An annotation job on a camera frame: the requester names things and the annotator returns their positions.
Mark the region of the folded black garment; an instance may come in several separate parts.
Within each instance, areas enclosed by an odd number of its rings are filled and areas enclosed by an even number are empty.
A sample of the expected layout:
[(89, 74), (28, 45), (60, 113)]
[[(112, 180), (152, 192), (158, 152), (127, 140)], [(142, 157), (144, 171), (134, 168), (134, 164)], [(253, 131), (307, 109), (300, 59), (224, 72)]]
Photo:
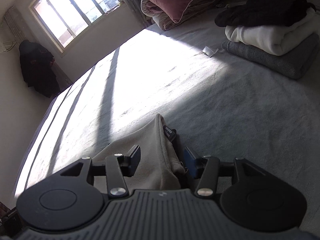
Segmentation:
[(244, 5), (230, 7), (219, 13), (215, 24), (218, 27), (290, 27), (304, 19), (309, 9), (317, 10), (307, 0), (247, 0)]

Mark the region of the window with pale frame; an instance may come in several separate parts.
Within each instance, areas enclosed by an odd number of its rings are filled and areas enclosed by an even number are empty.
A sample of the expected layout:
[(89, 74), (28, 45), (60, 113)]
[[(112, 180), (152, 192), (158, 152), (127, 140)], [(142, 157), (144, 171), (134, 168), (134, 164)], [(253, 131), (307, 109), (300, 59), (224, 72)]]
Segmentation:
[(33, 0), (30, 11), (60, 54), (124, 0)]

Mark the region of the folded grey garment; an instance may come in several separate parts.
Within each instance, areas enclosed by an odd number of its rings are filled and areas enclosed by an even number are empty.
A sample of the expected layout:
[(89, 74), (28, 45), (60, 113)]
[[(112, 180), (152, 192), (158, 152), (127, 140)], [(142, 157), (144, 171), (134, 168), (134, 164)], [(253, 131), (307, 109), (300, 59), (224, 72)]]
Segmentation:
[(318, 54), (319, 36), (311, 34), (298, 46), (281, 56), (271, 55), (254, 46), (232, 41), (223, 42), (221, 48), (233, 55), (261, 64), (286, 77), (298, 80), (308, 71)]

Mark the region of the small white paper scrap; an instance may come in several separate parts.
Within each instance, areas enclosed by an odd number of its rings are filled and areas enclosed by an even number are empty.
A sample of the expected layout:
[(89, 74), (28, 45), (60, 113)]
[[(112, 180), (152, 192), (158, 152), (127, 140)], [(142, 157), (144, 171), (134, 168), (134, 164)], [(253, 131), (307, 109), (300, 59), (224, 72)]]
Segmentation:
[(209, 46), (205, 46), (200, 52), (195, 54), (195, 56), (201, 55), (208, 58), (213, 57), (217, 52), (219, 51), (219, 48), (211, 48)]

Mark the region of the dark clothes hanging on wall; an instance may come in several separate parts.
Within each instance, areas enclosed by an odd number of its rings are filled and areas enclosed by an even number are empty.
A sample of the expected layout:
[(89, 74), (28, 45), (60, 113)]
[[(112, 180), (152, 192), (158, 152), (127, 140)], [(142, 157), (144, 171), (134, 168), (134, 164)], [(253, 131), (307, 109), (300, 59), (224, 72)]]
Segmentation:
[(55, 62), (50, 51), (36, 42), (24, 40), (19, 45), (20, 67), (24, 82), (38, 93), (52, 98), (61, 93), (52, 70)]

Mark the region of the grey bed sheet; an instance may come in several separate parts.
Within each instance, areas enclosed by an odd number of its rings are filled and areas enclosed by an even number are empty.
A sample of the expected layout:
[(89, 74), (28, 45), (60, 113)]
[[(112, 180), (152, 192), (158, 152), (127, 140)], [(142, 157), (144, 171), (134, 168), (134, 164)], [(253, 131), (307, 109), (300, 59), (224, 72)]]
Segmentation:
[[(14, 196), (161, 114), (196, 153), (246, 158), (299, 189), (308, 202), (301, 228), (318, 235), (319, 59), (292, 80), (232, 55), (216, 15), (169, 31), (152, 25), (63, 91), (25, 153)], [(195, 56), (205, 46), (219, 51)]]

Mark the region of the cream black bear sweatshirt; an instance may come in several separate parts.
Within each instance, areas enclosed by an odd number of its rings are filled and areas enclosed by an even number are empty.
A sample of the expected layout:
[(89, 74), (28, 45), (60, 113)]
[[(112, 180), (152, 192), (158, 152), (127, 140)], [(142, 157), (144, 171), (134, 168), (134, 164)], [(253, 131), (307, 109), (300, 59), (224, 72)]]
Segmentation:
[(141, 158), (134, 176), (125, 178), (129, 192), (134, 190), (178, 190), (177, 175), (185, 170), (174, 147), (164, 133), (163, 116), (156, 116), (139, 130), (110, 143), (93, 161), (104, 161), (109, 155), (127, 154), (133, 145), (140, 146)]

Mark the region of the folded white garment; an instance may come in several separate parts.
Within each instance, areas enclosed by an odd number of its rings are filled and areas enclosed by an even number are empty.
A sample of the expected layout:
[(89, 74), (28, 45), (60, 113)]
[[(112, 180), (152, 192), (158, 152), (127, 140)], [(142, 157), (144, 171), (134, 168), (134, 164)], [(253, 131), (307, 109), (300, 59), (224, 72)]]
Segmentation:
[(284, 55), (296, 48), (311, 34), (319, 34), (319, 13), (312, 8), (307, 10), (305, 18), (290, 27), (261, 25), (225, 28), (225, 35), (229, 41), (254, 46), (276, 56)]

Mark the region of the folded pink white quilts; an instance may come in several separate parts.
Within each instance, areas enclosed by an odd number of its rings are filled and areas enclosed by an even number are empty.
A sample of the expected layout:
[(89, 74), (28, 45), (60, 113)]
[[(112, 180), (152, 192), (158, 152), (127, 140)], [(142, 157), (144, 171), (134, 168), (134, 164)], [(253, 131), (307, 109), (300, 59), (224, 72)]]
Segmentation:
[(150, 0), (141, 0), (140, 8), (144, 15), (152, 18), (160, 29), (163, 31), (170, 30), (179, 25), (171, 20), (171, 18), (157, 5)]

